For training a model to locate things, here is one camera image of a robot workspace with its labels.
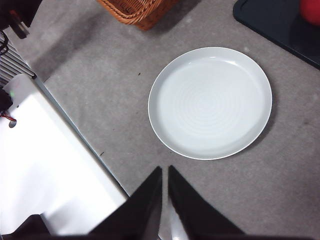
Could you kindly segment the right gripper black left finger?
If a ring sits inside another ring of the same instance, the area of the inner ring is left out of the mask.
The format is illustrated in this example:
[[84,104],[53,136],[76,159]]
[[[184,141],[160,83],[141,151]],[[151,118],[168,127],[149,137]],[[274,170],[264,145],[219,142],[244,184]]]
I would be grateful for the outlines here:
[[136,191],[89,233],[91,240],[156,240],[162,214],[163,172],[158,166]]

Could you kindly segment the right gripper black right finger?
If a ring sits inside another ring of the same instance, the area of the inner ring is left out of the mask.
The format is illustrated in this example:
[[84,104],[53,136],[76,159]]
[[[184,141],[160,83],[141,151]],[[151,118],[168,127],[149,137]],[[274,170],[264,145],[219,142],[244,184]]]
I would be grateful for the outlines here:
[[168,195],[189,237],[243,237],[245,232],[210,205],[174,167]]

